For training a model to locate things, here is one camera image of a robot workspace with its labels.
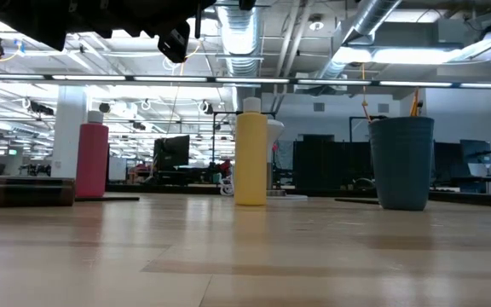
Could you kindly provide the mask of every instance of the pink bottle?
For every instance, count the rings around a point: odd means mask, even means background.
[[[89,111],[88,123],[81,125],[78,141],[77,197],[102,197],[106,190],[107,142],[109,128],[103,113]]]

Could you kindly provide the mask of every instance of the white bottle cap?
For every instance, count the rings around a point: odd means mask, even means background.
[[[103,124],[103,113],[100,111],[89,111],[88,122]]]
[[[260,113],[261,112],[261,100],[256,97],[249,97],[244,99],[244,113]]]

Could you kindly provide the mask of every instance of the white column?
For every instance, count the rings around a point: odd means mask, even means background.
[[[5,173],[9,176],[18,176],[23,162],[23,147],[9,146],[7,162],[5,163]]]
[[[60,86],[56,108],[52,177],[77,175],[78,135],[86,121],[88,99],[84,86]]]

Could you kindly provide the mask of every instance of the ductwork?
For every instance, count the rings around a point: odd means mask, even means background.
[[[363,0],[359,3],[357,14],[351,25],[346,26],[344,35],[339,39],[340,45],[359,37],[370,37],[373,41],[376,30],[390,16],[401,0]],[[337,78],[348,63],[334,61],[333,58],[320,70],[317,78]]]
[[[221,40],[225,55],[236,55],[227,59],[228,74],[233,77],[256,77],[258,75],[259,61],[240,59],[240,55],[254,55],[261,48],[259,30],[261,28],[259,11],[253,8],[250,11],[240,10],[236,6],[217,7],[217,14],[221,21]],[[233,105],[236,111],[241,110],[242,101],[246,95],[251,96],[254,89],[236,88],[233,95]]]

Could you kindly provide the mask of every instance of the ceiling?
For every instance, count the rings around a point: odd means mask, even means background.
[[[266,0],[257,1],[262,14],[262,58],[259,75],[273,77],[281,52],[286,20],[293,5],[298,1]],[[323,27],[314,31],[306,27],[300,44],[299,55],[292,63],[291,74],[296,72],[316,72],[332,57],[332,36],[339,20],[346,20],[356,12],[354,0],[327,1],[317,0],[311,8],[310,15],[320,14]],[[404,0],[386,22],[433,23],[441,18],[463,20],[464,16],[482,15],[491,12],[491,1],[426,1]],[[189,76],[221,76],[227,73],[223,55],[222,40],[219,24],[216,20],[203,20],[200,40],[193,38],[194,20],[189,20],[191,38],[188,45],[188,60],[185,64],[175,65],[165,59],[157,50],[158,39],[147,35],[131,38],[124,31],[116,31],[111,39],[103,39],[95,33],[68,34],[66,49],[63,52],[28,38],[15,30],[0,23],[0,38],[5,48],[4,59],[0,62],[0,73],[41,73],[41,74],[127,74],[127,75],[189,75]],[[22,52],[18,51],[19,44],[23,45]],[[491,81],[491,63],[467,65],[402,65],[367,63],[364,67],[365,78],[394,79],[394,80],[470,80]],[[362,78],[361,67],[347,66],[344,69],[347,78]],[[199,104],[208,102],[216,111],[233,111],[232,89],[228,87],[184,87],[184,86],[124,86],[124,85],[91,85],[86,89],[91,101],[91,108],[98,109],[100,103],[112,106],[124,103],[127,106],[136,105],[137,119],[160,120],[179,119],[193,124],[185,128],[179,125],[156,124],[148,126],[144,132],[152,133],[190,133],[211,137],[212,116],[205,115],[199,110]],[[361,87],[350,87],[348,94],[353,95],[362,91]],[[408,91],[391,88],[369,89],[369,93],[378,95],[393,95],[389,100],[409,94]],[[29,113],[24,106],[29,101],[35,101],[53,108],[57,112],[57,84],[13,84],[0,82],[0,117],[31,119],[37,115]],[[280,111],[288,116],[309,116],[297,107],[303,98],[293,100],[292,94],[285,99]],[[108,113],[106,119],[119,119],[116,113]],[[51,143],[54,134],[54,122],[7,122],[8,125],[29,128],[46,135]],[[135,130],[130,124],[109,124],[114,137],[117,133],[131,133]],[[0,125],[0,133],[8,134],[5,125]],[[232,125],[222,125],[220,133],[228,135],[227,141],[220,141],[222,146],[233,148]],[[139,141],[140,146],[131,146],[138,152],[141,148],[152,148],[152,139]],[[9,138],[0,137],[0,144],[9,143]],[[197,147],[199,159],[211,157],[209,142],[199,141]],[[50,145],[45,146],[44,156],[50,154]],[[40,153],[31,150],[32,155]],[[217,157],[232,156],[231,151],[217,152]]]

